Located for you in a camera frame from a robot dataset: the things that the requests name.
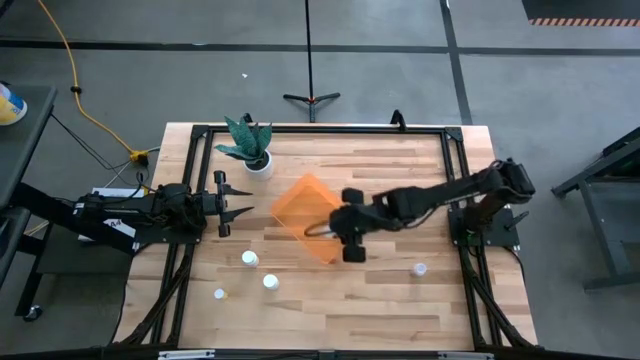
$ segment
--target yellow cable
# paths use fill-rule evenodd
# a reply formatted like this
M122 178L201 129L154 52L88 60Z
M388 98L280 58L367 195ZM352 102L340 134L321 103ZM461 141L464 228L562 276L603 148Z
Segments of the yellow cable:
M51 13L47 9L47 7L44 5L42 0L38 0L38 4L40 4L40 7L42 7L42 10L44 10L44 12L45 12L45 14L47 14L47 17L49 18L49 20L51 20L51 23L53 24L53 26L58 31L58 34L60 35L60 38L62 39L62 42L64 43L64 47L67 49L67 54L69 55L69 61L71 61L71 71L73 72L73 85L76 88L79 88L80 85L78 84L78 72L76 71L76 63L73 60L73 55L71 54L71 48L69 47L69 43L67 42L67 38L62 33L62 30L60 30L60 27L58 26L58 23L56 23L55 19L53 18L53 16L51 15ZM108 132L109 134L111 134L111 136L113 136L122 146L124 146L124 148L127 149L127 151L129 152L129 158L131 159L131 161L139 162L139 161L142 160L141 157L145 157L146 158L148 156L148 153L149 153L148 151L133 150L129 145L127 145L127 143L124 142L124 140L122 140L118 136L118 134L113 132L113 130L109 129L108 127L103 125L101 122L99 122L98 120L94 119L91 115L87 114L87 112L84 111L84 109L82 108L82 104L80 103L80 95L77 92L74 92L73 95L76 98L76 105L78 105L78 110L80 111L80 113L85 118L87 118L89 121L94 123L96 126L98 126L102 130L104 130L104 131Z

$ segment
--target caster wheel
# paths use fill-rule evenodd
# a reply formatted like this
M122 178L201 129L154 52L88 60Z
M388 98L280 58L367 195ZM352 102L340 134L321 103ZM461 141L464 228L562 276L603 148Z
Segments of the caster wheel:
M38 318L40 317L40 315L42 315L42 313L44 312L44 310L42 310L42 308L38 305L33 305L30 309L29 309L29 313L25 316L22 317L22 320L26 321L26 322L33 322L38 320Z

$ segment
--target white pot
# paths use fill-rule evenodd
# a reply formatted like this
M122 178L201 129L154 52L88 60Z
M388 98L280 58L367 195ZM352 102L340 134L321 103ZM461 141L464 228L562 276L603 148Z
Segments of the white pot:
M265 152L269 156L269 162L267 163L267 166L263 167L260 170L251 170L247 166L247 163L242 162L242 164L244 165L244 169L247 170L249 179L254 181L266 181L271 177L271 175L273 175L273 156L271 156L269 150L265 150Z

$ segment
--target small white cup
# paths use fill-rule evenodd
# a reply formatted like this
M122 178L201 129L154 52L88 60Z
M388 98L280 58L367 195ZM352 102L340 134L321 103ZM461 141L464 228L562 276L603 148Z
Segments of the small white cup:
M256 267L259 262L258 255L251 250L247 250L242 253L242 262L247 266Z
M411 274L413 274L413 276L423 276L426 273L427 273L427 265L423 263L418 263L413 265L413 269L411 270Z
M262 284L269 290L276 290L280 286L278 278L273 274L267 274L262 279Z
M217 300L222 300L227 298L227 292L222 289L217 289L213 292L213 297Z

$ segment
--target tripod base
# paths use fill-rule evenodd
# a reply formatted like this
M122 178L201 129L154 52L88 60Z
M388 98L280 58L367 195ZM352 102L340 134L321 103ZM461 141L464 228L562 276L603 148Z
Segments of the tripod base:
M287 100L297 100L307 104L309 106L309 122L311 123L316 122L316 105L318 105L322 100L337 99L339 97L340 97L340 93L333 93L333 94L322 95L318 97L310 97L310 98L297 96L297 95L289 95L289 94L284 94L283 96L283 98Z

